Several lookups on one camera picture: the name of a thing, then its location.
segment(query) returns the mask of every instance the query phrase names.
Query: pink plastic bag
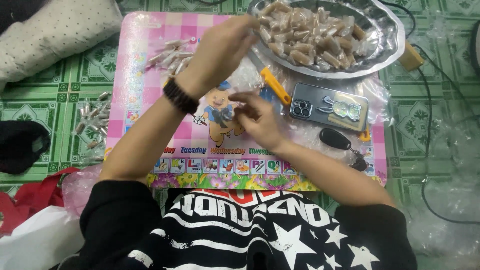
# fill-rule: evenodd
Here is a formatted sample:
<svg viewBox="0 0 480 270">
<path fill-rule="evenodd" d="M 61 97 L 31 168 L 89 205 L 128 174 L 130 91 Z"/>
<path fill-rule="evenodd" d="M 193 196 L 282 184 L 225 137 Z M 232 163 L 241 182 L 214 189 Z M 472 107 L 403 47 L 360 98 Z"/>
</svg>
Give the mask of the pink plastic bag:
<svg viewBox="0 0 480 270">
<path fill-rule="evenodd" d="M 86 167 L 83 170 L 74 172 L 63 180 L 61 189 L 65 209 L 72 215 L 82 214 L 92 193 L 92 188 L 98 180 L 103 164 Z"/>
</svg>

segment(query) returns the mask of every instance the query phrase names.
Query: hand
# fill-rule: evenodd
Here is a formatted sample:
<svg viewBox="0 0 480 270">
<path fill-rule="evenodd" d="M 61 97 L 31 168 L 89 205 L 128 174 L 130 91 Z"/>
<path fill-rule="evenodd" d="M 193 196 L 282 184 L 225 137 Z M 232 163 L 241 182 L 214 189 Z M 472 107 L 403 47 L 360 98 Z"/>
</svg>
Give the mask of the hand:
<svg viewBox="0 0 480 270">
<path fill-rule="evenodd" d="M 254 92 L 233 94 L 228 99 L 246 103 L 234 109 L 234 117 L 258 145 L 275 153 L 288 141 L 280 132 L 272 104 Z"/>
<path fill-rule="evenodd" d="M 197 115 L 194 117 L 193 122 L 197 125 L 203 125 L 205 123 L 205 118 Z"/>
<path fill-rule="evenodd" d="M 200 99 L 225 81 L 257 42 L 252 29 L 260 23 L 250 15 L 235 16 L 208 29 L 200 40 L 190 65 L 176 82 L 187 94 Z"/>
</svg>

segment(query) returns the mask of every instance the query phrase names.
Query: star print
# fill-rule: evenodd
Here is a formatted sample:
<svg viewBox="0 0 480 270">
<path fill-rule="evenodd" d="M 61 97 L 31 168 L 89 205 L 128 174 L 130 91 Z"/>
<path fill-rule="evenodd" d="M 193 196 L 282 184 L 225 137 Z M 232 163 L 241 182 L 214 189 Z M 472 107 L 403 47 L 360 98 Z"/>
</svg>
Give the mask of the star print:
<svg viewBox="0 0 480 270">
<path fill-rule="evenodd" d="M 313 253 L 317 254 L 311 248 L 309 248 L 306 244 L 300 241 L 300 232 L 301 232 L 301 225 L 293 228 L 291 231 L 287 232 L 282 227 L 278 226 L 277 224 L 273 223 L 276 231 L 276 235 L 278 239 L 273 242 L 269 242 L 272 247 L 276 250 L 279 250 L 285 254 L 285 258 L 287 259 L 288 265 L 290 269 L 293 270 L 295 267 L 295 260 L 297 259 L 298 253 Z"/>
<path fill-rule="evenodd" d="M 372 262 L 380 261 L 377 257 L 370 253 L 368 248 L 364 246 L 358 248 L 356 246 L 348 245 L 348 247 L 352 250 L 353 254 L 355 254 L 351 267 L 361 264 L 366 270 L 372 270 Z"/>
<path fill-rule="evenodd" d="M 312 230 L 309 230 L 310 234 L 313 236 L 314 239 L 318 239 L 318 237 L 315 235 L 315 232 Z"/>
<path fill-rule="evenodd" d="M 347 235 L 340 233 L 340 226 L 337 226 L 333 231 L 327 229 L 327 233 L 330 235 L 330 238 L 325 243 L 333 242 L 338 246 L 338 249 L 340 249 L 340 239 L 348 237 Z"/>
<path fill-rule="evenodd" d="M 308 268 L 308 270 L 324 270 L 325 269 L 325 267 L 323 265 L 320 266 L 319 268 L 315 268 L 315 267 L 311 266 L 310 264 L 307 264 L 307 268 Z"/>
<path fill-rule="evenodd" d="M 324 255 L 325 255 L 325 261 L 333 268 L 333 270 L 335 270 L 335 267 L 342 267 L 335 261 L 335 255 L 331 257 L 327 256 L 327 254 L 325 253 Z"/>
</svg>

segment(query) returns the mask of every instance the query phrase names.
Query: red bag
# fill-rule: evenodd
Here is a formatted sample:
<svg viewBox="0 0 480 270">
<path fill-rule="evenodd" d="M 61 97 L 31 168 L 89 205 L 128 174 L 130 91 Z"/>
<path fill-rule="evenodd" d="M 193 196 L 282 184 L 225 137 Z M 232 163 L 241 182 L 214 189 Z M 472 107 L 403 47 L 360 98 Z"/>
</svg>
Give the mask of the red bag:
<svg viewBox="0 0 480 270">
<path fill-rule="evenodd" d="M 63 174 L 79 170 L 70 167 L 45 178 L 41 183 L 24 184 L 15 195 L 15 202 L 8 194 L 0 192 L 0 212 L 3 213 L 0 236 L 12 234 L 16 227 L 48 206 L 63 207 L 61 188 L 57 184 Z"/>
</svg>

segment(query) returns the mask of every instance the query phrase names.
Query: metal tray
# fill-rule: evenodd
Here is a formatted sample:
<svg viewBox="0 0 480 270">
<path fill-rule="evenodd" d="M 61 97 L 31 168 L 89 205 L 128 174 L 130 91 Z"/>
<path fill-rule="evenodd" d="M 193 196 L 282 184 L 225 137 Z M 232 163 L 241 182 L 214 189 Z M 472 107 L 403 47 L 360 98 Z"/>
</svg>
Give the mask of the metal tray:
<svg viewBox="0 0 480 270">
<path fill-rule="evenodd" d="M 267 0 L 253 0 L 248 7 L 248 14 L 262 10 L 269 4 Z M 292 7 L 314 10 L 325 7 L 331 16 L 353 16 L 355 23 L 363 30 L 372 29 L 370 50 L 366 56 L 357 58 L 357 64 L 346 70 L 331 70 L 322 73 L 305 66 L 294 66 L 288 61 L 276 56 L 262 39 L 256 47 L 258 50 L 277 63 L 305 75 L 328 78 L 347 79 L 365 76 L 395 62 L 405 51 L 405 29 L 393 12 L 377 0 L 346 0 L 334 2 L 330 0 L 293 0 Z"/>
</svg>

